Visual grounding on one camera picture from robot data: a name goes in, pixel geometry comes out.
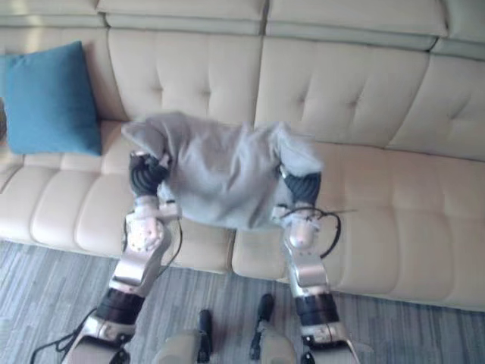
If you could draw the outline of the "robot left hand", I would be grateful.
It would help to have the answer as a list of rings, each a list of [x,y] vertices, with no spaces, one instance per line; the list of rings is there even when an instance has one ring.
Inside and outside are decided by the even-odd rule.
[[[133,195],[156,196],[158,188],[169,175],[169,167],[145,152],[131,152],[129,162],[129,182]]]

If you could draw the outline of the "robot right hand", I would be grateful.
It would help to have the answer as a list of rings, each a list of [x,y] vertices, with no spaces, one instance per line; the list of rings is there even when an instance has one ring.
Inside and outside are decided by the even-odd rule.
[[[321,187],[321,173],[297,177],[280,167],[280,175],[291,192],[292,204],[303,203],[315,207]]]

